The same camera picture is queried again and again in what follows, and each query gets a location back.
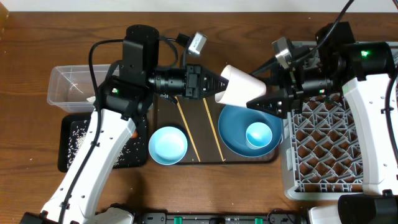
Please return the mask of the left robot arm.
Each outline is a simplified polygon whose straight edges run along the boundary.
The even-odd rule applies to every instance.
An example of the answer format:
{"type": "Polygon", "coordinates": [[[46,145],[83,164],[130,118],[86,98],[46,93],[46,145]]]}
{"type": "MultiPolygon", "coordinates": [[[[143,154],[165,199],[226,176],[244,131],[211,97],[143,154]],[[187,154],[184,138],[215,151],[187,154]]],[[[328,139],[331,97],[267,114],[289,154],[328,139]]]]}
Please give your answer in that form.
{"type": "Polygon", "coordinates": [[[93,85],[90,124],[62,183],[41,212],[25,213],[22,223],[133,223],[136,214],[124,205],[97,213],[98,200],[154,95],[176,102],[179,96],[203,99],[226,89],[227,79],[187,63],[188,55],[200,55],[206,40],[202,33],[170,39],[151,26],[128,27],[122,58],[110,65],[102,83],[93,85]]]}

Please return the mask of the light blue bowl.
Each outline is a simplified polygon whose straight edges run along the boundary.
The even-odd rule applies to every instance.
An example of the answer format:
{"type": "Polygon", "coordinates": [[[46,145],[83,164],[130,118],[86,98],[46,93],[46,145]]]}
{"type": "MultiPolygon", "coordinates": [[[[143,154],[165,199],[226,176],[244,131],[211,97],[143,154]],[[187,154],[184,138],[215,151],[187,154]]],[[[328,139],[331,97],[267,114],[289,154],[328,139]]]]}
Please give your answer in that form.
{"type": "Polygon", "coordinates": [[[149,154],[161,165],[169,166],[180,162],[187,149],[188,139],[185,133],[173,126],[156,130],[149,139],[149,154]]]}

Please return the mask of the light blue cup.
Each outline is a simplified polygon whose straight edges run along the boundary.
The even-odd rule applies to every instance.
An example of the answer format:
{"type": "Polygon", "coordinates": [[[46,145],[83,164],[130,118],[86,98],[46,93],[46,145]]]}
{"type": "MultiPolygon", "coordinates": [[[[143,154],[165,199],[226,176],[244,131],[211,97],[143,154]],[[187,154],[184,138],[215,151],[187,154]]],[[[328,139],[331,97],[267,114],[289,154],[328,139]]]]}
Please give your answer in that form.
{"type": "Polygon", "coordinates": [[[268,146],[272,141],[271,128],[262,122],[255,122],[246,129],[246,144],[250,149],[260,149],[268,146]]]}

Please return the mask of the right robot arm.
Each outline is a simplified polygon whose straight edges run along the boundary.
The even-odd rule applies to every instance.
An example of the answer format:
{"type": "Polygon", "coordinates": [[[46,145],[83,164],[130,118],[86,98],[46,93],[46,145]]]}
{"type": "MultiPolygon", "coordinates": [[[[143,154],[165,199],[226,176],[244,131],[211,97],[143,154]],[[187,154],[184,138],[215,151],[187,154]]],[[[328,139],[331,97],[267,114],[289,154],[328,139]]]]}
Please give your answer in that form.
{"type": "Polygon", "coordinates": [[[280,88],[247,107],[285,118],[305,98],[340,92],[352,112],[363,160],[363,191],[309,209],[306,222],[396,223],[397,67],[389,45],[338,40],[309,50],[274,42],[274,50],[267,67],[281,74],[280,88]]]}

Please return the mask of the grey dishwasher rack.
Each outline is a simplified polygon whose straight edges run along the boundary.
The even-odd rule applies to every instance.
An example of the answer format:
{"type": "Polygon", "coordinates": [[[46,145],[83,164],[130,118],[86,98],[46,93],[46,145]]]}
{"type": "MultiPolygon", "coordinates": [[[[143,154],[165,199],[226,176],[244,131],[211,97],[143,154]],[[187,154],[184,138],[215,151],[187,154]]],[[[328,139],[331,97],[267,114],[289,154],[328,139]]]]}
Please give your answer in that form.
{"type": "Polygon", "coordinates": [[[337,200],[344,194],[397,192],[397,159],[386,117],[389,76],[351,80],[289,112],[279,148],[285,196],[337,200]]]}

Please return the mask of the pink cup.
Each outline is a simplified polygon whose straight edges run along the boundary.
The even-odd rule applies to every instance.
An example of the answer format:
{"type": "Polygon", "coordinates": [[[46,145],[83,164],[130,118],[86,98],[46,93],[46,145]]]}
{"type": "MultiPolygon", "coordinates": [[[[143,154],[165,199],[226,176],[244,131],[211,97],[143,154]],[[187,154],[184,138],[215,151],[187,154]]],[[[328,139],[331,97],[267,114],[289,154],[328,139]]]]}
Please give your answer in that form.
{"type": "Polygon", "coordinates": [[[246,108],[246,103],[266,94],[266,84],[257,78],[227,65],[221,76],[228,80],[225,91],[215,95],[215,102],[246,108]]]}

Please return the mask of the white napkin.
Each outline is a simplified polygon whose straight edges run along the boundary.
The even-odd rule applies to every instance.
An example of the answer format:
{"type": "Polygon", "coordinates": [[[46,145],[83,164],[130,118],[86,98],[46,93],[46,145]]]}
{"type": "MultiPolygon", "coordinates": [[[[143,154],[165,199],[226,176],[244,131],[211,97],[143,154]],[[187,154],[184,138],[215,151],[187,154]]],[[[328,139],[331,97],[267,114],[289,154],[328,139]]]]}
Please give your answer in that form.
{"type": "Polygon", "coordinates": [[[95,97],[95,96],[91,96],[91,97],[87,98],[86,100],[87,100],[88,102],[90,102],[90,103],[94,103],[95,100],[96,100],[96,97],[95,97]]]}

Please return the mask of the orange carrot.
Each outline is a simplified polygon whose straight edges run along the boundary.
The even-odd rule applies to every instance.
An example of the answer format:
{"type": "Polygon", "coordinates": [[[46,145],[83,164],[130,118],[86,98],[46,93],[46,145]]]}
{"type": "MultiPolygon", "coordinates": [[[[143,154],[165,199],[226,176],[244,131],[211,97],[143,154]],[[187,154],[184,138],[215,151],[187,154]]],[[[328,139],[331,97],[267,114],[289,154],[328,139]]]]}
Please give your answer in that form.
{"type": "Polygon", "coordinates": [[[134,133],[132,134],[132,138],[136,138],[138,136],[138,133],[137,133],[137,131],[134,131],[134,133]]]}

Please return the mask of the pile of white rice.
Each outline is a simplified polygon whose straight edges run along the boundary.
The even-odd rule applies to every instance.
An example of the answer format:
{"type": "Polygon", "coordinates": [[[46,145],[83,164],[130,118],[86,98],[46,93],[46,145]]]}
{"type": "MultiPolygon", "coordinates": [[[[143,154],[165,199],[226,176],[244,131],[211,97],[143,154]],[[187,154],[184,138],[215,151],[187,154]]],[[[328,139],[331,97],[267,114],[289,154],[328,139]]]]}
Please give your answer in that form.
{"type": "Polygon", "coordinates": [[[79,148],[83,144],[89,124],[89,120],[72,122],[67,145],[67,168],[71,166],[79,148]]]}

